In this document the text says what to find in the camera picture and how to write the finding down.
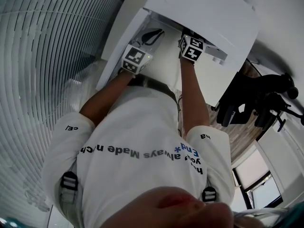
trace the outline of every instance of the white t-shirt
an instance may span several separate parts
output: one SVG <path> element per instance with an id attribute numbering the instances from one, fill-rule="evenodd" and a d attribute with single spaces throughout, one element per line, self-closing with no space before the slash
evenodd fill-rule
<path id="1" fill-rule="evenodd" d="M 55 203 L 55 185 L 77 160 L 85 227 L 100 227 L 123 206 L 152 188 L 183 188 L 201 199 L 207 178 L 217 201 L 234 196 L 228 135 L 192 128 L 177 131 L 173 99 L 153 89 L 128 87 L 95 128 L 79 113 L 62 117 L 47 152 L 42 181 Z"/>

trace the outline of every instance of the sleeve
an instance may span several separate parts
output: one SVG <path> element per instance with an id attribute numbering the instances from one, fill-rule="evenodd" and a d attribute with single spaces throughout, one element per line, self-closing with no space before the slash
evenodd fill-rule
<path id="1" fill-rule="evenodd" d="M 93 122 L 80 113 L 67 114 L 56 124 L 41 174 L 42 186 L 53 204 L 62 175 L 72 167 L 94 129 Z"/>
<path id="2" fill-rule="evenodd" d="M 228 134 L 207 126 L 196 126 L 187 142 L 207 164 L 207 178 L 217 192 L 217 202 L 231 204 L 234 197 L 230 144 Z"/>

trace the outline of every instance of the wooden floor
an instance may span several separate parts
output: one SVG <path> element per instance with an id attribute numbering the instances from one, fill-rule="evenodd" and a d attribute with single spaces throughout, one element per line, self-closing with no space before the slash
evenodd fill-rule
<path id="1" fill-rule="evenodd" d="M 259 72 L 249 63 L 245 63 L 240 70 L 241 73 L 249 77 L 259 77 Z M 218 112 L 211 110 L 208 105 L 210 125 L 216 129 L 226 132 L 230 138 L 231 161 L 233 162 L 242 152 L 261 134 L 262 128 L 255 127 L 257 116 L 253 113 L 247 124 L 230 124 L 228 127 L 222 127 L 217 123 Z"/>

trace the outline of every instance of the office chair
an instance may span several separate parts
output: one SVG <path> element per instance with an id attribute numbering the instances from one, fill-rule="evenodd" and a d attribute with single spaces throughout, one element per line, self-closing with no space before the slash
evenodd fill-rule
<path id="1" fill-rule="evenodd" d="M 263 129 L 268 128 L 276 118 L 282 128 L 284 122 L 279 117 L 281 111 L 301 118 L 301 123 L 304 125 L 303 116 L 289 110 L 290 105 L 275 92 L 287 92 L 291 99 L 296 99 L 299 94 L 288 74 L 250 78 L 238 72 L 219 101 L 217 123 L 224 127 L 229 124 L 246 124 L 252 111 L 256 110 L 258 118 L 255 126 Z M 240 112 L 239 107 L 243 104 L 245 104 L 244 111 Z"/>

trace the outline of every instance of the shoulder strap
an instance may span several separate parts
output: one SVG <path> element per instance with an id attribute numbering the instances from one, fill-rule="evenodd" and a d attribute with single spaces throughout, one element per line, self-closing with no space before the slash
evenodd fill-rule
<path id="1" fill-rule="evenodd" d="M 59 188 L 59 204 L 65 218 L 75 227 L 84 228 L 82 219 L 83 189 L 77 178 L 77 163 L 64 173 Z"/>
<path id="2" fill-rule="evenodd" d="M 202 193 L 202 199 L 205 203 L 215 203 L 217 199 L 217 192 L 214 187 L 212 187 L 209 179 L 207 178 L 206 188 Z"/>

